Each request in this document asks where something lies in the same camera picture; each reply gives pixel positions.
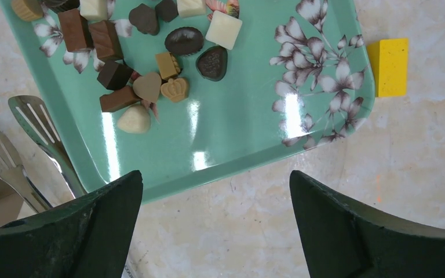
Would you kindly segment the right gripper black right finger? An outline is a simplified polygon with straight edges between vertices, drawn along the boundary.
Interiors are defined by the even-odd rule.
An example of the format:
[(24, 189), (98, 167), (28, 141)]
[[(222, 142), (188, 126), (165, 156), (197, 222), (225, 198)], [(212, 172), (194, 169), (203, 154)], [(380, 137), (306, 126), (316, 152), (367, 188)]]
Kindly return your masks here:
[(289, 185), (311, 277), (445, 277), (445, 229), (388, 214), (298, 170)]

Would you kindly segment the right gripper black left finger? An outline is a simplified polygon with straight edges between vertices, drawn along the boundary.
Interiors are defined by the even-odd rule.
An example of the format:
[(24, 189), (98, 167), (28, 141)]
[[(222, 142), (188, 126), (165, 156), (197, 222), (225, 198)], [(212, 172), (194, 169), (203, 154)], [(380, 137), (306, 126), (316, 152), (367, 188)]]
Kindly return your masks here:
[(142, 198), (135, 170), (0, 227), (0, 277), (121, 277)]

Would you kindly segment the white heart chocolate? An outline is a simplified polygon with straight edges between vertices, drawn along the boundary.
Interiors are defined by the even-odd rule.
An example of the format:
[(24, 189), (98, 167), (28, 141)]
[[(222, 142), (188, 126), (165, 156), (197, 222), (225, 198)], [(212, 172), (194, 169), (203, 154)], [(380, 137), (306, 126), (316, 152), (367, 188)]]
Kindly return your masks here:
[(151, 117), (144, 106), (134, 104), (118, 119), (117, 127), (127, 133), (143, 134), (151, 128)]

